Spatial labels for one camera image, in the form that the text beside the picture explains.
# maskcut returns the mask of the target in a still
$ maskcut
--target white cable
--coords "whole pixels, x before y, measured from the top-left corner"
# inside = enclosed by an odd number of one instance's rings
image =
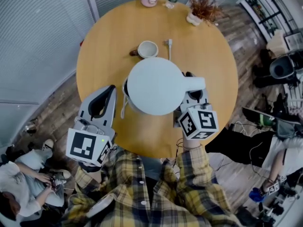
[[[237,125],[237,124],[239,124],[239,125],[242,126],[242,130],[241,130],[240,133],[243,134],[242,132],[245,132],[245,135],[248,136],[248,134],[247,134],[247,132],[246,132],[246,130],[245,130],[243,124],[242,124],[240,121],[237,121],[237,122],[235,123],[235,126],[234,126],[234,128],[233,128],[233,129],[234,129],[233,131],[236,131],[236,125]]]
[[[128,101],[126,99],[126,95],[124,95],[123,97],[123,106],[122,106],[122,109],[121,109],[121,119],[124,119],[124,114],[125,114],[125,108],[126,108],[126,105],[128,104]]]
[[[169,60],[171,61],[171,46],[172,46],[172,39],[164,41],[165,44],[169,46]]]
[[[250,153],[251,153],[251,151],[252,151],[254,148],[259,147],[262,143],[263,143],[263,142],[261,142],[260,144],[258,144],[258,145],[255,146],[255,147],[251,148],[251,149],[250,149]]]
[[[251,133],[250,133],[250,137],[252,136],[253,132],[255,132],[256,130],[258,130],[258,128],[255,128]]]
[[[169,45],[169,60],[171,61],[171,45]]]

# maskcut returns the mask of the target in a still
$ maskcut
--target kettle handle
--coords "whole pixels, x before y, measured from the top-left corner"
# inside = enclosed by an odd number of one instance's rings
[[[205,79],[198,77],[184,77],[185,90],[188,91],[199,91],[206,88]]]

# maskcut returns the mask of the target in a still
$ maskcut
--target white electric kettle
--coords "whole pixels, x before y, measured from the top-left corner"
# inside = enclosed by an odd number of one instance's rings
[[[187,91],[205,89],[205,79],[185,77],[180,69],[164,58],[148,58],[137,63],[127,79],[131,107],[151,115],[173,112]]]

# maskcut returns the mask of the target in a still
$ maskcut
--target white t-shirt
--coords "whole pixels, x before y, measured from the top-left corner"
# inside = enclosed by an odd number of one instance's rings
[[[290,175],[291,173],[294,173],[303,167],[303,138],[293,137],[287,138],[282,141],[279,140],[276,136],[273,136],[269,153],[262,164],[262,168],[270,171],[271,165],[273,164],[277,153],[285,149],[287,149],[287,151],[285,155],[284,166],[279,174]]]
[[[40,204],[29,191],[25,176],[11,161],[0,166],[0,191],[9,192],[15,196],[21,206],[19,214],[24,217],[31,216],[41,209]]]

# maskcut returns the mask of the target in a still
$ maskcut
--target dried flower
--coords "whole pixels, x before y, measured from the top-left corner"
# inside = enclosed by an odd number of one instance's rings
[[[213,23],[222,13],[222,9],[216,5],[216,0],[189,0],[189,2],[193,15],[206,22]]]

